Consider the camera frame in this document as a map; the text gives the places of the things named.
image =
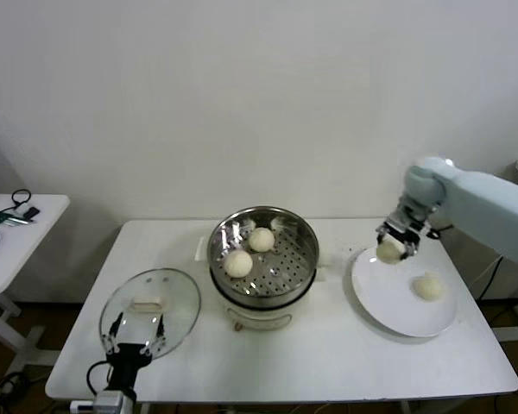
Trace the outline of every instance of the perforated steamer tray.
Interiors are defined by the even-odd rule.
[[[253,229],[264,227],[275,234],[275,246],[267,253],[248,246]],[[233,250],[251,254],[251,272],[241,279],[224,270],[224,258]],[[212,279],[231,302],[253,310],[273,310],[303,296],[314,281],[319,243],[313,229],[291,211],[252,207],[224,219],[209,240],[207,255]]]

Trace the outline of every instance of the white plate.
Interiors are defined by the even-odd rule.
[[[445,288],[442,298],[428,302],[414,292],[413,281],[425,272],[438,274]],[[392,266],[379,261],[375,249],[368,248],[353,264],[352,281],[364,309],[379,323],[406,336],[436,336],[451,326],[457,313],[445,275],[430,267],[421,253]]]

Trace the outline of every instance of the glass lid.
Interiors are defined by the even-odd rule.
[[[142,354],[159,358],[190,333],[200,307],[199,288],[188,274],[170,268],[137,274],[111,294],[102,310],[99,334],[105,352],[136,343],[144,346]]]

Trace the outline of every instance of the white tabletop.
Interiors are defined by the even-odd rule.
[[[0,224],[0,293],[5,291],[48,231],[69,205],[63,195],[33,194],[30,203],[41,211],[34,223],[10,227]],[[0,210],[11,207],[10,194],[0,194]]]
[[[400,336],[372,320],[350,288],[350,249],[375,243],[380,219],[310,220],[330,255],[325,281],[284,329],[235,332],[223,314],[206,262],[193,260],[215,221],[134,221],[123,226],[47,382],[51,398],[89,398],[86,369],[104,358],[98,319],[131,276],[178,267],[202,292],[198,322],[171,354],[142,369],[142,402],[313,402],[437,398],[512,392],[518,378],[438,241],[420,254],[457,295],[458,313],[440,336]],[[105,386],[107,368],[92,375]]]

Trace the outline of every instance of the floor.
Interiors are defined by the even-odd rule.
[[[35,324],[44,324],[47,331],[41,338],[40,347],[47,349],[61,349],[62,344],[67,339],[69,331],[73,326],[79,307],[76,305],[22,305],[22,315],[20,317],[12,317],[9,320],[11,326],[20,333],[26,335],[31,326]],[[491,320],[496,314],[503,310],[503,306],[483,306],[483,314]],[[514,313],[507,311],[499,316],[492,326],[511,326],[518,324]],[[518,342],[503,344],[511,363],[518,373]],[[13,359],[13,353],[0,343],[0,379]],[[21,401],[9,406],[11,414],[62,414],[68,413],[69,410],[65,403],[54,402],[46,397],[44,385],[46,384],[46,375],[49,368],[28,367],[26,374],[31,380],[35,380],[27,394]],[[497,411],[495,411],[495,397],[473,398],[453,413],[455,414],[477,414],[477,413],[494,413],[518,414],[518,393],[501,396],[497,399]],[[418,402],[412,402],[411,407],[416,408]],[[368,404],[334,404],[323,407],[322,405],[246,405],[238,406],[238,412],[248,413],[291,413],[291,414],[399,414],[401,409],[398,403],[368,403]],[[220,405],[155,405],[151,407],[151,414],[210,414],[214,412],[230,412],[230,407]]]

